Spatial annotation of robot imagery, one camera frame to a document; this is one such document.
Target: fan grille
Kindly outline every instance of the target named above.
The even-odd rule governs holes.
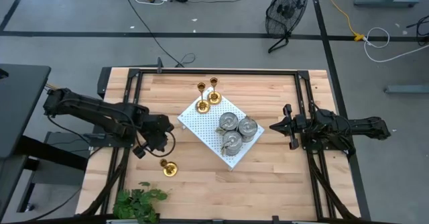
[[[265,29],[274,39],[290,34],[305,12],[307,0],[273,0],[265,12]]]

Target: black floor fan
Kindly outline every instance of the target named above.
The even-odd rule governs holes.
[[[301,20],[307,7],[307,0],[273,0],[265,12],[265,29],[273,39],[279,39],[268,53],[289,43],[292,30]]]

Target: yellow cable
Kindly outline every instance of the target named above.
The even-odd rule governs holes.
[[[347,18],[347,22],[349,23],[350,31],[352,31],[353,35],[355,36],[355,41],[362,40],[365,36],[363,34],[358,34],[353,30],[353,28],[351,27],[349,16],[343,10],[341,10],[340,7],[338,7],[338,5],[336,5],[334,0],[330,0],[330,2],[336,7],[336,9],[338,9],[338,11],[340,11]]]

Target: concrete floor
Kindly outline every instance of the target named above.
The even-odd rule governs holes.
[[[0,21],[13,1],[0,0]],[[136,9],[153,32],[264,33],[265,9],[270,1],[249,0],[233,4],[167,2],[161,6],[136,5]],[[319,1],[328,35],[349,36],[344,16],[329,0]],[[359,33],[366,34],[367,30],[378,26],[393,36],[414,36],[415,29],[407,30],[405,26],[427,15],[425,9],[429,0],[421,1],[412,9],[364,9],[354,7],[353,0],[336,0],[350,14],[353,27]],[[125,0],[21,0],[5,30],[147,31]],[[320,35],[311,0],[293,33]],[[189,67],[328,69],[320,40],[290,40],[286,48],[273,54],[266,52],[274,43],[271,39],[160,38],[159,42],[179,59],[186,53],[195,53],[196,61]],[[386,95],[383,88],[394,84],[428,83],[429,66],[425,60],[428,50],[376,64],[366,57],[361,42],[330,42],[330,45],[349,118],[380,116],[392,133],[384,142],[355,138],[372,220],[427,223],[429,135],[425,125],[426,117],[429,117],[429,96]],[[394,42],[386,49],[370,49],[369,53],[374,58],[383,59],[417,47],[415,42]],[[97,80],[103,66],[154,64],[158,56],[164,65],[174,65],[151,38],[0,36],[1,63],[48,65],[52,67],[50,83],[92,97],[97,96]],[[47,131],[60,131],[43,116],[45,98],[41,97],[25,131],[39,140],[44,139]],[[81,133],[92,129],[90,124],[73,117],[59,117],[58,123]],[[18,190],[28,175],[24,172],[13,200],[19,198]],[[3,222],[41,215],[64,202],[78,186],[38,185],[36,188],[39,194],[30,201],[37,205],[37,209],[18,214],[14,211],[16,207],[10,207]],[[77,197],[47,218],[71,216],[76,204]]]

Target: green plant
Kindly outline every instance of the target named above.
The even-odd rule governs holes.
[[[147,187],[147,190],[121,190],[113,207],[113,214],[120,219],[136,218],[139,224],[155,223],[156,213],[152,203],[167,199],[167,193],[156,188],[149,189],[148,182],[139,184]]]

